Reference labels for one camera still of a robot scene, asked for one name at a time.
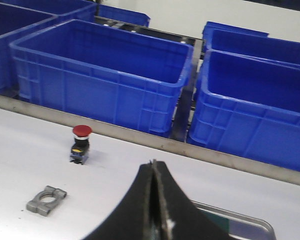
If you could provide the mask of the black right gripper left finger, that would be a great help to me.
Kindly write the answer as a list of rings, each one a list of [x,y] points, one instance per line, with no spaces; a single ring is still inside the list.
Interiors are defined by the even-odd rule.
[[[140,165],[128,191],[110,215],[86,240],[148,240],[151,236],[151,163]]]

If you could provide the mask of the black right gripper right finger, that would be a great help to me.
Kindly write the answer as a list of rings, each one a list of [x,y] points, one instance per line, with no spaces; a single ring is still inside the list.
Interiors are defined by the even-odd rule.
[[[229,240],[190,201],[163,161],[152,162],[152,238],[154,240]]]

